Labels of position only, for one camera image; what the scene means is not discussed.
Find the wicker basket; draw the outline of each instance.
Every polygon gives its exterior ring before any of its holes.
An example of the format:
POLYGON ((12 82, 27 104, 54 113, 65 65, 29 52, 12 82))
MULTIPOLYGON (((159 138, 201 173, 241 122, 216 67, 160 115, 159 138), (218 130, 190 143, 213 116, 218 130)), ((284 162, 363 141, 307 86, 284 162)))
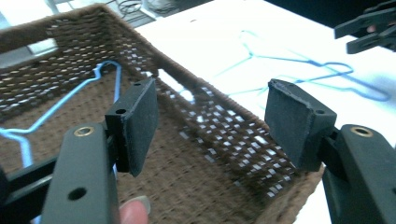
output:
MULTIPOLYGON (((119 174, 119 199, 148 195, 152 223, 291 223, 321 178, 296 171, 265 123, 156 50, 104 5, 93 5, 0 32, 0 53, 47 38, 57 49, 0 70, 0 127, 28 128, 64 94, 93 77, 103 60, 122 64, 122 89, 156 77, 160 125, 142 174, 119 174), (163 69, 186 101, 158 77, 163 69)), ((63 134, 102 121, 112 105, 114 71, 88 85, 38 131, 35 161, 59 152, 63 134)), ((19 144, 0 136, 0 164, 21 169, 19 144)))

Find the white table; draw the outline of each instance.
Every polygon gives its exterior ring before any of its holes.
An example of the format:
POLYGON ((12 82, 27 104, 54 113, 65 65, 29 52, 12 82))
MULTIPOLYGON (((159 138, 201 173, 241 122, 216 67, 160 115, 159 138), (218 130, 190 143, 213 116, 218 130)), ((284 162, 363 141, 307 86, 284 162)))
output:
MULTIPOLYGON (((353 91, 323 87, 355 88, 380 100, 387 98, 343 77, 299 85, 337 113, 337 128, 347 123, 364 125, 382 133, 395 146, 396 54, 387 49, 374 48, 347 55, 346 42, 353 37, 334 40, 332 29, 260 0, 210 2, 139 27, 137 31, 163 53, 225 93, 263 88, 272 77, 295 81, 284 75, 309 78, 333 74, 329 67, 339 72, 347 70, 343 65, 315 67, 308 63, 249 58, 243 43, 255 55, 346 63, 353 68, 351 77, 385 91, 390 99, 378 102, 353 91)), ((253 91, 230 97, 263 118, 265 93, 253 91)), ((321 184, 295 223, 330 223, 321 184)))

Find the brown woven basket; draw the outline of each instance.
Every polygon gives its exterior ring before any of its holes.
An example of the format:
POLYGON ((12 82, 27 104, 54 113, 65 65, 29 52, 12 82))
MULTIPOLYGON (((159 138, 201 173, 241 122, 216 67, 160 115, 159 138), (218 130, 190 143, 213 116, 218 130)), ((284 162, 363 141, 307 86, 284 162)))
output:
MULTIPOLYGON (((296 171, 268 127, 213 86, 152 47, 104 5, 0 31, 0 53, 47 38, 52 53, 0 69, 0 127, 28 128, 63 95, 93 77, 103 60, 122 65, 122 89, 156 77, 160 124, 138 178, 119 174, 119 199, 147 195, 152 223, 291 223, 321 178, 296 171), (192 93, 186 101, 158 77, 163 69, 192 93)), ((89 84, 38 131, 27 134, 35 161, 59 152, 63 134, 102 121, 114 71, 89 84)), ((21 169, 20 146, 0 136, 0 164, 21 169)))

